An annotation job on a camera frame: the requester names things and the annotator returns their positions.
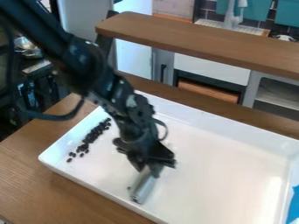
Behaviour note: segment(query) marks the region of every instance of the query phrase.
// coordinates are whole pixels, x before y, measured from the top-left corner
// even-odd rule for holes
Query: black cable
[[[16,65],[16,53],[15,53],[15,43],[14,43],[14,38],[11,33],[10,27],[7,25],[5,21],[0,19],[1,25],[3,27],[3,30],[9,40],[9,58],[7,61],[7,69],[6,69],[6,84],[7,88],[9,91],[9,94],[12,98],[12,100],[15,102],[16,107],[22,112],[27,114],[31,118],[38,118],[40,120],[47,120],[47,121],[55,121],[55,122],[60,122],[60,121],[68,121],[73,119],[78,111],[81,109],[81,107],[84,104],[84,97],[82,96],[76,107],[70,111],[66,115],[47,115],[47,114],[42,114],[36,111],[28,110],[26,108],[23,108],[18,102],[17,102],[17,97],[15,96],[15,93],[17,91],[14,91],[14,86],[12,82],[12,77],[14,74],[17,73],[16,69],[18,66]]]

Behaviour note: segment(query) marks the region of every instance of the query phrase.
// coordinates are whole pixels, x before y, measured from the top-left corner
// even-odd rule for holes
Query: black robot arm
[[[0,0],[0,16],[43,50],[74,93],[93,99],[115,119],[120,138],[114,144],[139,172],[147,165],[157,178],[165,165],[175,166],[174,154],[158,139],[153,107],[114,72],[99,46],[65,32],[32,0]]]

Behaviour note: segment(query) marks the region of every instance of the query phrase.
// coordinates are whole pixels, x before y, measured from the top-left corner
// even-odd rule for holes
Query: white tray
[[[137,172],[112,140],[100,136],[90,153],[66,163],[86,133],[108,115],[97,108],[40,156],[54,172],[155,221],[171,224],[284,224],[292,186],[299,185],[299,142],[198,109],[143,94],[167,123],[164,141],[177,155],[142,206],[127,187]]]

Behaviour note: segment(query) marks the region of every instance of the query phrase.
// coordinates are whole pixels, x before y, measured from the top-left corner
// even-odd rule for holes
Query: wooden table
[[[96,32],[174,53],[299,80],[299,45],[273,38],[124,12]]]
[[[299,122],[152,80],[125,76],[135,88],[145,93],[299,139]],[[71,94],[47,113],[64,114],[78,100],[79,96]],[[15,224],[152,223],[127,208],[60,177],[38,161],[38,155],[42,151],[94,109],[91,102],[86,102],[72,121],[34,120],[0,144],[0,216]]]

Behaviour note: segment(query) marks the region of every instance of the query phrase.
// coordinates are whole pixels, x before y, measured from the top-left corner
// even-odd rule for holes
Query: drawer
[[[188,80],[179,80],[177,86],[198,94],[208,95],[226,102],[238,103],[239,96],[214,87],[204,86]]]
[[[199,74],[216,80],[246,86],[251,70],[237,66],[198,59],[180,53],[175,54],[174,68],[192,74]]]

